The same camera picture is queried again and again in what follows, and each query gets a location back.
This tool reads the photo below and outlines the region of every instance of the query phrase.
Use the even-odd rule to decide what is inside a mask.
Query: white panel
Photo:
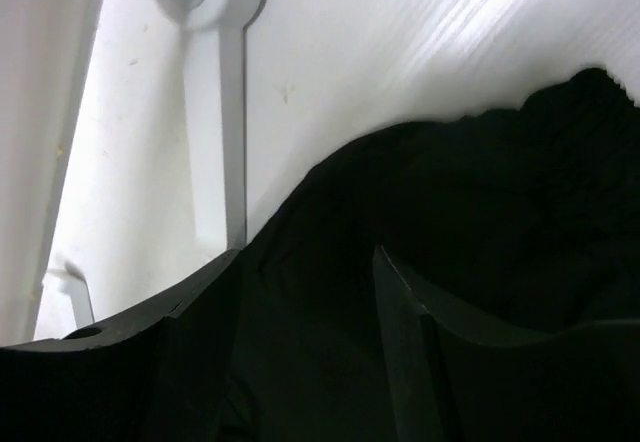
[[[99,0],[0,0],[0,345],[31,340]]]

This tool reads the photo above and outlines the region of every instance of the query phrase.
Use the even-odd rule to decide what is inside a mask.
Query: white surface
[[[0,0],[0,345],[31,340],[99,0]]]
[[[248,32],[247,207],[253,236],[308,169],[419,114],[517,105],[605,62],[640,94],[640,0],[267,0]],[[106,0],[56,253],[98,319],[213,253],[194,226],[176,29],[149,0]]]

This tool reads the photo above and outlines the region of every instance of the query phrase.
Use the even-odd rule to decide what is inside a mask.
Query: small hole
[[[87,337],[93,337],[94,335],[98,335],[102,332],[100,327],[83,327],[82,329],[78,329],[75,332],[70,333],[65,337],[66,340],[72,339],[86,339]]]

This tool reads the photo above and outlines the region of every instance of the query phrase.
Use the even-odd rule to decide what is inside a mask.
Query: white bracket
[[[96,319],[93,315],[89,286],[82,274],[70,268],[65,270],[49,269],[47,273],[58,279],[57,291],[71,299],[76,328],[80,329],[95,323]]]
[[[184,91],[196,236],[246,244],[244,29],[262,0],[159,0],[186,29]]]

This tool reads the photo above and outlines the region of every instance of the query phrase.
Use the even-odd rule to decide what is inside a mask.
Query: black garment
[[[640,316],[639,153],[640,111],[589,69],[520,110],[398,125],[315,167],[242,255],[232,371],[259,440],[394,440],[377,244],[523,327]]]

